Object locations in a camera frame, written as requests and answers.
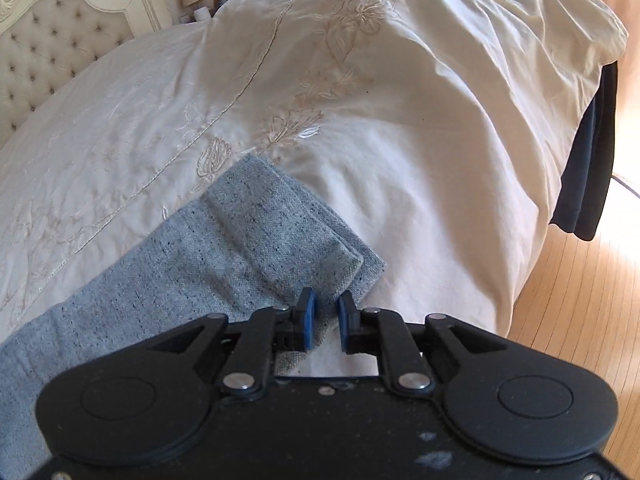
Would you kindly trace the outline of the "white cup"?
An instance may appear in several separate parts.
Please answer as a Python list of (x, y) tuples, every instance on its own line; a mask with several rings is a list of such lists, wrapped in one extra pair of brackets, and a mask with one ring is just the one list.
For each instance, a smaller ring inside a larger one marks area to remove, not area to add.
[(204, 22), (212, 17), (207, 6), (201, 6), (200, 8), (195, 9), (193, 12), (193, 16), (194, 20), (197, 22)]

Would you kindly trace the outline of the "cream embroidered bedspread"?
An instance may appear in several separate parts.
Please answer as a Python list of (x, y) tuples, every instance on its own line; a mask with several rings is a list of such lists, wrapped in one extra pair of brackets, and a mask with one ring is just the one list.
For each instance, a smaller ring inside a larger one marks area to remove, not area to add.
[(537, 237), (442, 225), (470, 145), (454, 0), (230, 0), (92, 63), (1, 143), (1, 347), (142, 243), (238, 160), (269, 158), (385, 263), (368, 304), (505, 335)]

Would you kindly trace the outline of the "cream tufted headboard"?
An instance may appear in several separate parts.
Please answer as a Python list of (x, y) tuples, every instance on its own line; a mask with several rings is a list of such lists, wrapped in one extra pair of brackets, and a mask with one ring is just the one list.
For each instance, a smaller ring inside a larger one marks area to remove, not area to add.
[(171, 24), (166, 0), (1, 0), (1, 143), (92, 63)]

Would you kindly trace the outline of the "dark garment on bed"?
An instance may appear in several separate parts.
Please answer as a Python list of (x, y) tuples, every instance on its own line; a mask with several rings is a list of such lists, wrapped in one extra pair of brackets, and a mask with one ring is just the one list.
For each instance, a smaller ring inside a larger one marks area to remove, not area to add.
[(614, 160), (620, 19), (602, 0), (454, 0), (460, 90), (445, 110), (471, 143), (444, 162), (442, 225), (462, 240), (594, 237)]

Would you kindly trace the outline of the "grey knit pants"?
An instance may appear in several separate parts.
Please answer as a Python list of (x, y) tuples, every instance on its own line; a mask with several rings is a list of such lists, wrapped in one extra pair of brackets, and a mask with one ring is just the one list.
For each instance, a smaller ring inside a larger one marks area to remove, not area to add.
[(318, 297), (322, 332), (343, 292), (361, 299), (384, 261), (305, 185), (248, 156), (142, 243), (28, 322), (1, 347), (1, 474), (23, 479), (49, 456), (35, 403), (58, 374), (220, 312), (244, 321), (261, 308)]

